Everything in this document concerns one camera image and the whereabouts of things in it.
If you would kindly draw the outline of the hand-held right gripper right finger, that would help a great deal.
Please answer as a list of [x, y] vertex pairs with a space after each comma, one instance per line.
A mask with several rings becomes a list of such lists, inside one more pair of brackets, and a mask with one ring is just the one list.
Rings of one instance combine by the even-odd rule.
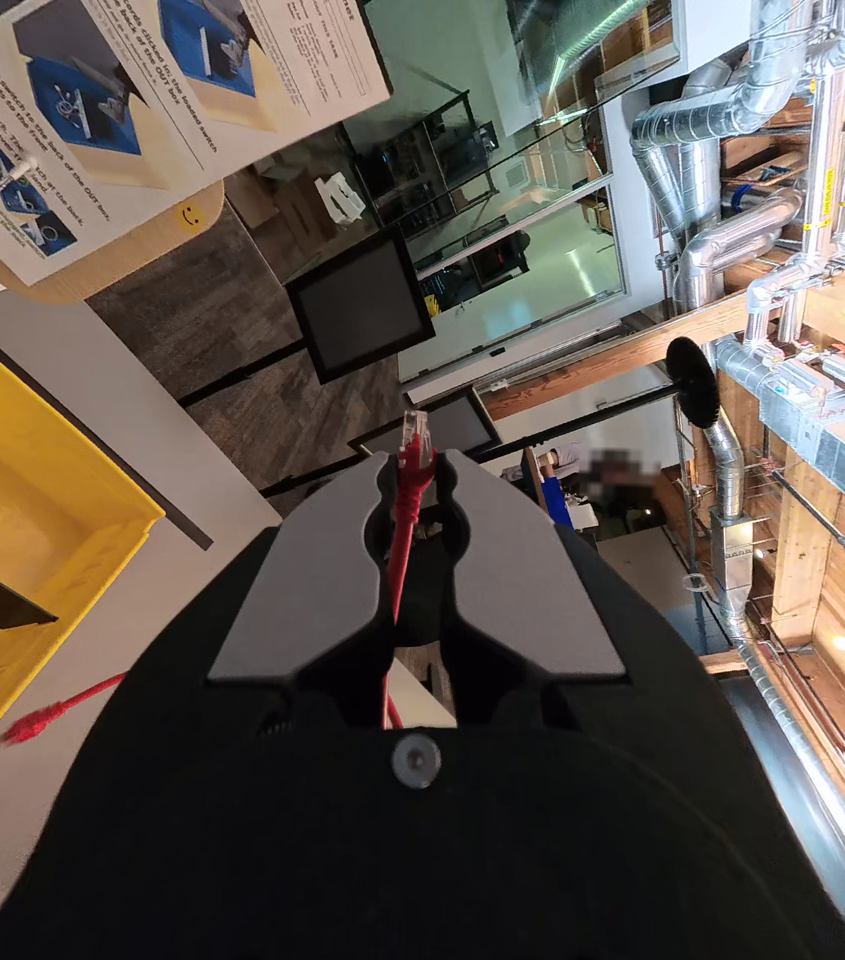
[[464, 627], [544, 675], [616, 681], [625, 667], [557, 526], [464, 453], [440, 457], [443, 536]]

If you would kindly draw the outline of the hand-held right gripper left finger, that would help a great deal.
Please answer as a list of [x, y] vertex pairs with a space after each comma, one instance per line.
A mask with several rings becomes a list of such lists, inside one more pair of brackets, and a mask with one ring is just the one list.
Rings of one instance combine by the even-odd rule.
[[284, 681], [391, 611], [386, 560], [398, 485], [375, 453], [322, 486], [279, 526], [208, 680]]

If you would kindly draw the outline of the yellow plastic bin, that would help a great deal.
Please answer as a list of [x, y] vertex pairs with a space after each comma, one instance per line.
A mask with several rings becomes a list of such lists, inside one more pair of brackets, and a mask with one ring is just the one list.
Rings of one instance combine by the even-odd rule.
[[0, 630], [0, 719], [165, 510], [0, 363], [0, 582], [57, 616]]

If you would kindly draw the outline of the black flat monitor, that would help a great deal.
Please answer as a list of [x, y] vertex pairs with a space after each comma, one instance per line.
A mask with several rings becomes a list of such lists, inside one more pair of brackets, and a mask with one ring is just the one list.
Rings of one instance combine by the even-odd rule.
[[[501, 435], [474, 386], [453, 390], [423, 404], [432, 445], [443, 452], [459, 450], [466, 455], [481, 453], [502, 444]], [[348, 447], [362, 456], [377, 452], [398, 453], [404, 432], [403, 415], [348, 441]]]
[[292, 278], [284, 289], [321, 385], [436, 336], [396, 225]]

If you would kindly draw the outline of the black pole with round disc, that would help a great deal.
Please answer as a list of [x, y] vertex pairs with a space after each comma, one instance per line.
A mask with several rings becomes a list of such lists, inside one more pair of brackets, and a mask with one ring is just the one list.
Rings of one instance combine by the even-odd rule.
[[665, 366], [669, 376], [669, 383], [666, 385], [646, 390], [590, 414], [554, 424], [521, 438], [487, 446], [467, 456], [478, 464], [487, 463], [670, 399], [678, 402], [680, 411], [693, 426], [714, 426], [720, 410], [719, 391], [717, 377], [704, 351], [691, 339], [678, 337], [667, 347]]

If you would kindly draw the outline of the wooden poster board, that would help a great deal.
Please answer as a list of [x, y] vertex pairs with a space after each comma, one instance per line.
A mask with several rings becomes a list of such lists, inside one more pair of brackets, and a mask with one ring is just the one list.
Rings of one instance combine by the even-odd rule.
[[[179, 223], [176, 207], [187, 201], [198, 205], [205, 216], [205, 229], [199, 233], [189, 232]], [[42, 305], [86, 301], [204, 234], [218, 221], [224, 202], [224, 182], [220, 180], [32, 285], [24, 284], [0, 260], [0, 284]]]

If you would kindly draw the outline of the white plastic part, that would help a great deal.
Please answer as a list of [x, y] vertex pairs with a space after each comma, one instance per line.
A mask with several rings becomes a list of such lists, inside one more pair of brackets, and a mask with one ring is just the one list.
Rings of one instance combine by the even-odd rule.
[[314, 186], [334, 224], [347, 227], [361, 219], [366, 203], [342, 172], [314, 178]]

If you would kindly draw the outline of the black shelving rack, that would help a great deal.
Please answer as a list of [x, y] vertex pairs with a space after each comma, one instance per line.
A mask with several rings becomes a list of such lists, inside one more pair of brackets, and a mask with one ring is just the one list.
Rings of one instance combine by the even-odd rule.
[[407, 241], [500, 192], [491, 171], [495, 129], [477, 121], [469, 90], [368, 146], [356, 147], [345, 127], [342, 138], [371, 217]]

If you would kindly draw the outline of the silver ventilation ducts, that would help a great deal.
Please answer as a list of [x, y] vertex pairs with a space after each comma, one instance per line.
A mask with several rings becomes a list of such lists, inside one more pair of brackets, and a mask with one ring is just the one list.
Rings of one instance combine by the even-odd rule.
[[[632, 124], [633, 158], [666, 227], [686, 241], [677, 277], [686, 309], [713, 300], [712, 278], [723, 249], [735, 252], [762, 234], [773, 238], [792, 218], [789, 209], [802, 203], [800, 198], [765, 201], [743, 217], [742, 226], [729, 229], [718, 221], [718, 158], [722, 138], [751, 134], [779, 111], [783, 96], [803, 74], [812, 26], [812, 2], [755, 2], [749, 78], [729, 86], [733, 68], [718, 57], [691, 75], [688, 94], [649, 107]], [[760, 659], [757, 636], [745, 613], [753, 573], [752, 535], [735, 546], [735, 558], [730, 558], [726, 539], [749, 522], [742, 505], [740, 442], [721, 408], [704, 414], [703, 424], [717, 464], [712, 568], [718, 616], [765, 712], [772, 716], [752, 718], [745, 725], [800, 842], [845, 917], [845, 798]]]

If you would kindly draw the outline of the printed instruction poster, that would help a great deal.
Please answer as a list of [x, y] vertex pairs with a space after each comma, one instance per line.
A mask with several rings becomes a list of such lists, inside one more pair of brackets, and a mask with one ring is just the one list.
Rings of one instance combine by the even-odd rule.
[[0, 1], [0, 260], [26, 285], [392, 94], [360, 2]]

